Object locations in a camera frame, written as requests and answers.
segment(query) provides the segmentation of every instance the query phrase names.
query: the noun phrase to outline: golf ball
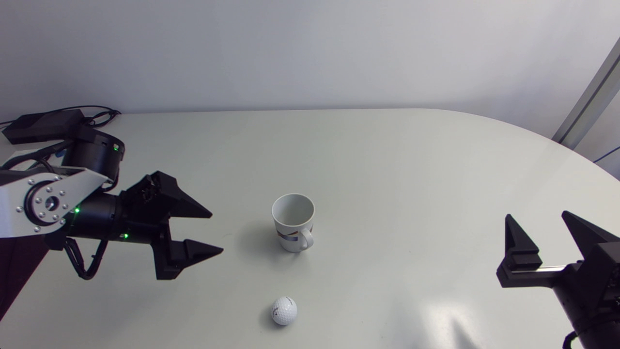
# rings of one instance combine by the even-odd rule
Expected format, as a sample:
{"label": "golf ball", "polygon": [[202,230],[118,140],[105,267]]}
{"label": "golf ball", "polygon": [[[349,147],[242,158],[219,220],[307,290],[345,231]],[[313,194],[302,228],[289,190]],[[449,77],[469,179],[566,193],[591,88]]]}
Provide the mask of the golf ball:
{"label": "golf ball", "polygon": [[272,307],[272,319],[278,325],[286,326],[297,317],[297,304],[290,297],[276,299]]}

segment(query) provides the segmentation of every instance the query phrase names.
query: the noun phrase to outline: mug logo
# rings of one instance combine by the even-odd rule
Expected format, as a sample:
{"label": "mug logo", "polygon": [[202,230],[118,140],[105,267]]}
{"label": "mug logo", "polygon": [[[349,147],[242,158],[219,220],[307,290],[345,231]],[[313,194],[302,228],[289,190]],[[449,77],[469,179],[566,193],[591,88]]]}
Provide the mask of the mug logo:
{"label": "mug logo", "polygon": [[[314,225],[312,225],[312,227],[310,227],[310,229],[308,229],[308,230],[310,230],[310,232],[312,232],[312,228],[314,228]],[[299,233],[298,230],[294,231],[294,232],[292,232],[290,234],[286,234],[286,235],[282,234],[281,232],[279,232],[277,230],[276,230],[276,232],[278,232],[278,236],[279,237],[281,237],[281,238],[283,238],[284,240],[287,240],[287,241],[297,241],[299,239],[297,236],[293,236],[293,235],[296,235],[296,234]]]}

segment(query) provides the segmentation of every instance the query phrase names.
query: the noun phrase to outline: mug handle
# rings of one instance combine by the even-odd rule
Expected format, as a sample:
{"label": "mug handle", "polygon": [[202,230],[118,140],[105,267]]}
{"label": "mug handle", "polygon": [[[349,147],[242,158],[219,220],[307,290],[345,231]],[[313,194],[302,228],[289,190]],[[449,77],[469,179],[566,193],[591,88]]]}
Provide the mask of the mug handle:
{"label": "mug handle", "polygon": [[314,245],[314,238],[312,238],[312,234],[310,234],[310,230],[302,229],[300,231],[301,236],[303,237],[304,243],[301,245],[301,250],[307,250]]}

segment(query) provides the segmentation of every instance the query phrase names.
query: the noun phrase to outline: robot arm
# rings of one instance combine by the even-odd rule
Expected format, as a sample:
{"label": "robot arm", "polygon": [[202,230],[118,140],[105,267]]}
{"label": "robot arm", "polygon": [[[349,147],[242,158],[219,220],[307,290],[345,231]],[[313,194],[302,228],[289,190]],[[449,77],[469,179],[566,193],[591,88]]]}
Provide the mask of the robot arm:
{"label": "robot arm", "polygon": [[[0,238],[44,235],[50,249],[67,250],[74,267],[76,261],[79,265],[83,261],[69,237],[101,240],[99,260],[107,241],[147,243],[153,249],[157,279],[174,279],[184,268],[223,251],[193,240],[171,239],[170,217],[211,217],[208,209],[178,187],[174,177],[158,171],[119,195],[107,194],[118,181],[125,145],[83,120],[79,110],[29,114],[2,131],[13,144],[64,141],[2,166]],[[28,159],[45,164],[43,157],[62,148],[66,154],[60,167],[10,170]],[[104,189],[104,183],[112,186]],[[92,277],[84,277],[77,267],[76,271],[85,279]]]}
{"label": "robot arm", "polygon": [[511,215],[506,216],[505,257],[497,268],[503,288],[553,289],[586,349],[620,345],[620,238],[564,211],[562,218],[584,259],[560,267],[541,267],[538,247]]}

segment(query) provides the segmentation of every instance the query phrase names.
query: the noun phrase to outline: black cable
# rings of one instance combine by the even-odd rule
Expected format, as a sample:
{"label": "black cable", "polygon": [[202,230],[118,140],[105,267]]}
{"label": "black cable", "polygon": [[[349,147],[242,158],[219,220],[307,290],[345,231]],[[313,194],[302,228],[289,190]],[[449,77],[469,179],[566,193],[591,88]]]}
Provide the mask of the black cable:
{"label": "black cable", "polygon": [[607,154],[605,154],[605,155],[601,156],[600,158],[598,158],[598,159],[594,160],[594,161],[593,161],[593,163],[597,163],[597,162],[601,161],[602,159],[606,158],[606,157],[607,157],[607,155],[610,155],[611,153],[615,152],[615,151],[616,151],[616,150],[618,150],[618,149],[620,149],[620,147],[617,147],[617,148],[615,148],[614,150],[611,150],[609,153],[607,153]]}
{"label": "black cable", "polygon": [[111,186],[109,186],[109,187],[105,187],[105,188],[100,187],[100,188],[99,188],[99,191],[101,191],[102,193],[107,193],[107,192],[109,192],[110,190],[112,190],[112,189],[116,188],[116,185],[118,184],[118,174],[119,174],[119,173],[120,173],[120,170],[117,172],[117,176],[116,176],[116,178],[114,179],[114,182],[112,183],[112,185],[111,185]]}
{"label": "black cable", "polygon": [[34,160],[38,162],[39,164],[43,165],[43,167],[45,167],[47,172],[52,172],[56,174],[56,171],[54,171],[54,167],[51,167],[50,163],[47,162],[47,160],[44,160],[44,159],[34,159]]}
{"label": "black cable", "polygon": [[[94,125],[91,126],[91,127],[95,127],[95,128],[99,128],[99,127],[103,127],[103,126],[107,125],[117,115],[122,114],[118,110],[115,110],[115,109],[112,109],[112,108],[106,107],[106,106],[99,106],[99,105],[96,105],[96,104],[85,104],[83,106],[65,107],[65,108],[60,108],[60,109],[54,109],[52,111],[42,112],[41,114],[49,114],[49,113],[54,113],[54,112],[68,111],[68,110],[71,110],[71,109],[80,109],[80,108],[99,108],[99,109],[105,109],[104,112],[100,112],[97,115],[95,115],[94,117],[87,118],[88,122],[93,121],[94,119],[96,119],[98,117],[101,117],[101,116],[104,116],[106,114],[110,115],[110,117],[105,122],[103,122],[101,124],[94,124]],[[16,121],[16,120],[0,122],[0,125],[10,124],[13,121]]]}
{"label": "black cable", "polygon": [[100,108],[100,109],[107,109],[109,111],[113,111],[114,109],[110,108],[110,107],[106,107],[106,106],[98,106],[96,104],[87,104],[84,106],[73,106],[73,107],[65,107],[65,108],[60,108],[60,109],[54,109],[52,111],[48,111],[48,112],[44,112],[43,114],[49,114],[51,112],[61,112],[61,111],[68,111],[71,109],[80,109],[80,108]]}
{"label": "black cable", "polygon": [[2,165],[1,169],[10,170],[13,166],[17,165],[18,163],[24,162],[26,160],[40,161],[48,155],[58,153],[62,149],[68,148],[71,144],[73,144],[73,140],[63,140],[60,143],[56,143],[54,145],[50,145],[49,147],[39,149],[36,152],[32,152],[32,153],[20,155],[20,156],[15,156],[14,158],[8,159]]}
{"label": "black cable", "polygon": [[105,248],[108,246],[108,241],[101,240],[99,246],[97,247],[97,251],[94,255],[92,255],[92,263],[91,266],[88,267],[88,270],[84,269],[84,259],[82,258],[82,253],[79,250],[78,243],[72,239],[67,238],[64,241],[64,250],[69,257],[69,261],[73,265],[73,269],[75,269],[77,275],[84,279],[90,280],[97,274],[97,270],[99,270],[99,265],[101,264],[101,259],[104,257]]}
{"label": "black cable", "polygon": [[564,343],[562,344],[562,349],[570,349],[570,343],[577,338],[577,333],[575,331],[570,332],[566,338],[564,338]]}

